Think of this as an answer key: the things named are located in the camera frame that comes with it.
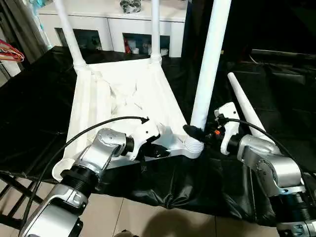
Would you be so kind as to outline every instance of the curtain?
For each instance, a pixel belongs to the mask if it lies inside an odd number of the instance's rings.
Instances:
[[[27,61],[33,63],[46,51],[38,28],[32,18],[32,13],[23,4],[22,0],[0,0],[1,14],[4,19],[1,25],[8,43],[24,53]]]

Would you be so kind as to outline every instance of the black table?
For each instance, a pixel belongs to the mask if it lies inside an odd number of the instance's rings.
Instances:
[[[88,64],[147,57],[90,50],[82,50],[82,55]],[[197,67],[190,61],[163,58],[162,68],[189,121]],[[316,171],[315,72],[221,62],[209,122],[214,109],[236,101],[226,77],[228,68],[236,73],[266,130],[300,164]],[[76,77],[68,49],[54,47],[0,88],[0,174],[38,179],[66,141]],[[51,170],[59,159],[48,169],[46,182],[55,183]],[[212,147],[198,159],[179,156],[109,170],[101,187],[102,194],[150,205],[274,225],[274,213],[254,174],[235,156],[223,156]]]

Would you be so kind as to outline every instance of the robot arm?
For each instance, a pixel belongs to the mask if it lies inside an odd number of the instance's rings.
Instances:
[[[215,116],[217,121],[239,119],[232,102],[217,109]],[[236,154],[239,161],[255,172],[275,212],[280,236],[316,237],[315,207],[297,163],[270,141],[252,135],[239,136],[238,127],[238,122],[225,122],[207,135],[192,126],[186,125],[184,129],[202,142],[220,143],[221,153]]]
[[[159,137],[157,127],[148,121],[132,137],[104,128],[78,157],[70,170],[62,172],[63,180],[27,220],[20,237],[78,237],[82,215],[91,193],[97,188],[112,157],[131,153],[135,159],[147,140]]]

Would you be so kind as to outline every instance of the white pole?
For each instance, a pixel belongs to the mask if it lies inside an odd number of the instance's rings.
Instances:
[[[152,53],[153,62],[160,62],[160,30],[159,30],[159,0],[152,0]]]
[[[70,53],[74,60],[74,69],[77,71],[79,68],[85,67],[86,63],[82,58],[82,55],[79,50],[79,46],[74,34],[74,30],[70,25],[68,15],[66,13],[63,0],[54,0],[59,18],[61,20],[61,25],[63,28],[63,32],[65,34],[65,38],[70,50]]]
[[[234,93],[237,97],[238,103],[241,107],[242,113],[245,116],[247,122],[252,123],[256,126],[258,126],[259,128],[265,130],[265,128],[263,127],[260,119],[258,118],[255,110],[253,109],[251,103],[249,102],[245,92],[243,91],[242,87],[240,86],[236,76],[234,73],[228,73],[228,79],[232,85],[232,88],[234,90]],[[258,130],[249,127],[250,131],[252,133],[252,135],[254,135],[255,137],[259,137],[261,139],[265,139],[269,142],[274,143],[269,137],[267,137],[266,135],[264,135],[263,133],[259,132]]]
[[[201,128],[202,130],[205,128],[211,102],[231,1],[232,0],[214,0],[213,3],[191,117],[191,125]],[[196,154],[203,150],[203,143],[191,137],[186,138],[185,146],[190,152]]]

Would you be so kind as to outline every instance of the black cable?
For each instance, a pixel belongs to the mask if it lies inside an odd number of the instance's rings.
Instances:
[[[283,150],[287,156],[289,156],[290,158],[292,158],[294,161],[295,158],[291,155],[291,153],[288,151],[288,149],[281,143],[279,142],[276,138],[274,138],[273,136],[271,136],[270,134],[268,134],[265,130],[259,128],[258,126],[252,124],[252,123],[249,123],[249,122],[246,122],[246,121],[243,121],[243,120],[240,120],[240,119],[235,119],[235,118],[224,118],[223,119],[224,121],[226,122],[239,122],[239,123],[242,123],[242,124],[245,124],[249,127],[252,127],[256,130],[258,130],[259,132],[263,133],[264,135],[266,135],[267,137],[269,137],[272,141],[274,141],[274,143],[279,147],[281,148],[281,150]]]
[[[220,120],[223,120],[224,122],[239,122],[239,123],[242,123],[242,124],[245,124],[249,127],[252,127],[256,130],[258,130],[259,132],[263,133],[264,135],[266,135],[267,137],[269,137],[272,141],[274,141],[274,143],[281,149],[283,150],[287,156],[289,156],[292,160],[294,160],[297,165],[300,167],[301,169],[301,172],[304,171],[306,173],[308,173],[309,175],[311,175],[314,179],[316,179],[316,176],[314,175],[314,172],[313,171],[310,171],[308,170],[306,167],[304,167],[303,165],[299,164],[298,161],[294,158],[294,156],[292,156],[292,154],[288,151],[288,149],[281,143],[279,142],[276,138],[274,138],[273,136],[271,136],[270,134],[268,134],[265,130],[259,128],[258,126],[252,124],[252,123],[249,123],[249,122],[246,122],[246,121],[243,121],[243,120],[239,120],[239,119],[235,119],[235,118],[220,118]],[[313,202],[314,202],[314,196],[312,195],[311,193],[311,190],[309,189],[306,181],[305,181],[305,178],[304,178],[304,175],[303,175],[303,172],[302,172],[302,179],[304,181],[304,184],[306,185],[306,187],[308,188],[308,190],[310,191],[310,195],[312,196],[312,199],[313,199]]]
[[[42,173],[40,174],[39,176],[39,179],[37,180],[36,182],[36,185],[35,185],[35,188],[33,190],[33,193],[31,195],[31,197],[29,198],[29,201],[28,201],[28,204],[25,208],[25,211],[24,211],[24,214],[23,214],[23,219],[22,219],[22,225],[21,225],[21,229],[20,231],[22,230],[23,226],[25,225],[26,223],[26,220],[29,216],[29,212],[30,212],[30,209],[31,209],[31,205],[32,205],[32,202],[33,202],[33,199],[36,195],[36,192],[38,191],[39,189],[39,186],[40,186],[40,183],[44,177],[44,174],[46,173],[48,167],[51,165],[51,163],[55,160],[55,158],[59,155],[59,153],[61,153],[67,146],[69,146],[73,141],[75,141],[77,138],[79,138],[81,135],[85,134],[86,132],[88,131],[91,131],[99,126],[102,126],[102,125],[105,125],[107,123],[110,123],[110,122],[114,122],[114,121],[118,121],[118,120],[123,120],[123,119],[139,119],[141,120],[142,123],[145,123],[147,122],[149,119],[148,118],[142,118],[142,117],[136,117],[136,116],[125,116],[125,117],[118,117],[118,118],[112,118],[112,119],[109,119],[109,120],[106,120],[104,122],[100,122],[96,125],[93,125],[87,129],[85,129],[84,131],[78,133],[76,136],[74,136],[72,139],[70,139],[64,146],[62,146],[54,155],[53,157],[49,160],[49,162],[46,164],[46,166],[44,167]]]

